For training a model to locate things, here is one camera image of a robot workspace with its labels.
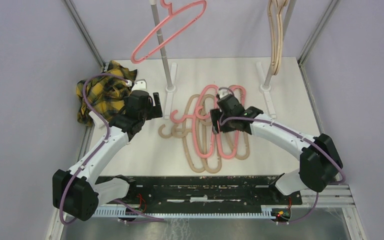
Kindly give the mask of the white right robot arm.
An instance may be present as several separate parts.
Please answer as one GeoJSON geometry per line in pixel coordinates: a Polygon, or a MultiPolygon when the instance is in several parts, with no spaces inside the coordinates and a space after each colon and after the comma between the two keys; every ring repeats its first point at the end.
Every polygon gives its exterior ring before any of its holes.
{"type": "Polygon", "coordinates": [[[298,132],[269,117],[254,106],[244,108],[232,94],[216,95],[217,107],[210,111],[213,133],[240,131],[265,139],[287,151],[299,162],[299,167],[283,173],[269,184],[269,199],[282,204],[292,193],[310,189],[322,192],[330,184],[345,181],[343,163],[333,139],[298,132]]]}

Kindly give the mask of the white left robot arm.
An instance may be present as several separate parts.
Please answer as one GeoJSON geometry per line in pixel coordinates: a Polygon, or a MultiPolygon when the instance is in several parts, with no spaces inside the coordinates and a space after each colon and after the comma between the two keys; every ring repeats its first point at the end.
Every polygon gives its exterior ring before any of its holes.
{"type": "Polygon", "coordinates": [[[113,177],[105,182],[97,180],[112,160],[132,138],[142,130],[145,122],[161,118],[163,111],[158,92],[133,90],[124,98],[124,107],[106,124],[106,133],[91,151],[68,170],[57,170],[52,176],[52,204],[64,213],[87,221],[96,209],[115,200],[130,204],[138,191],[126,177],[113,177]]]}

